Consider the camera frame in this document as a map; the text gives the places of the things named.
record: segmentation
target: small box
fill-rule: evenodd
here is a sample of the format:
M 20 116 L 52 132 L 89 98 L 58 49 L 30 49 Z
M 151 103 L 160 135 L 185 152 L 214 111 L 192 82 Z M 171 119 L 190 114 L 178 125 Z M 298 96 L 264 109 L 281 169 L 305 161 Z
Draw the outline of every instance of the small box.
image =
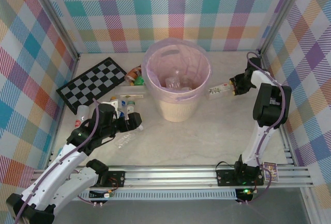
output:
M 126 97 L 132 96 L 134 98 L 144 98 L 147 95 L 147 88 L 144 85 L 140 86 L 117 86 L 115 88 L 115 95 Z
M 208 100 L 212 100 L 222 96 L 230 95 L 232 94 L 232 92 L 233 86 L 230 83 L 223 83 L 215 87 L 209 88 L 206 96 Z

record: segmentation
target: bucket handle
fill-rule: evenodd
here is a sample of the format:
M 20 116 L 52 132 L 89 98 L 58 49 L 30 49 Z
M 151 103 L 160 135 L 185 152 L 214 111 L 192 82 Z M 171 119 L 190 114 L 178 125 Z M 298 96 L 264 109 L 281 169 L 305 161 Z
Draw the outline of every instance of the bucket handle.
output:
M 161 57 L 178 54 L 179 52 L 180 52 L 179 50 L 168 50 L 168 51 L 161 53 Z
M 177 97 L 176 100 L 177 100 L 177 101 L 181 101 L 181 100 L 189 100 L 189 99 L 194 98 L 195 96 L 196 96 L 196 95 L 191 96 L 191 97 Z

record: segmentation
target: metal bracket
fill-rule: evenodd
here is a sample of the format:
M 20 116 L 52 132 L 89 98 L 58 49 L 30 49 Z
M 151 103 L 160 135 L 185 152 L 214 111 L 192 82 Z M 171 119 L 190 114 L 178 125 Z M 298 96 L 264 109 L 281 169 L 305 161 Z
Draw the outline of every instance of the metal bracket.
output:
M 239 183 L 235 176 L 234 170 L 217 170 L 217 185 L 218 186 L 261 186 L 263 185 L 263 176 L 261 171 L 255 181 L 247 181 L 245 184 Z
M 125 182 L 125 171 L 108 171 L 100 182 L 100 187 L 123 188 Z

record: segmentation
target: ventilation slot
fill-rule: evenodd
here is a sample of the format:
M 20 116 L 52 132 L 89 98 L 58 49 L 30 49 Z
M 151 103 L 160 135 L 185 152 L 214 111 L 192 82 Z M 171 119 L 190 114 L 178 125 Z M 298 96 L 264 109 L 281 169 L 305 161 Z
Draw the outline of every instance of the ventilation slot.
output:
M 80 194 L 85 200 L 88 198 L 88 192 Z M 235 200 L 236 193 L 234 189 L 213 189 L 213 190 L 130 190 L 130 192 L 115 191 L 109 200 L 208 200 L 224 199 Z M 93 198 L 93 200 L 104 200 L 104 198 Z

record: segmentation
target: clear plastic bottle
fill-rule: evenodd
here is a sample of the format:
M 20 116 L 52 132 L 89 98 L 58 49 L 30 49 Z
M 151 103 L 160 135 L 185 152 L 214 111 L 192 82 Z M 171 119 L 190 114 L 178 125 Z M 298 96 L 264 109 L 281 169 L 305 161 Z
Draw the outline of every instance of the clear plastic bottle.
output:
M 121 149 L 123 146 L 133 141 L 137 137 L 137 135 L 139 135 L 139 132 L 141 132 L 142 130 L 143 126 L 140 125 L 137 129 L 124 133 L 125 135 L 123 137 L 118 140 L 115 140 L 115 146 L 118 149 Z
M 180 86 L 182 91 L 191 91 L 193 89 L 192 80 L 189 78 L 188 75 L 183 75 L 180 78 Z
M 165 86 L 167 88 L 176 89 L 180 91 L 181 86 L 180 86 L 179 77 L 170 77 L 170 78 L 166 78 L 165 80 L 166 80 Z

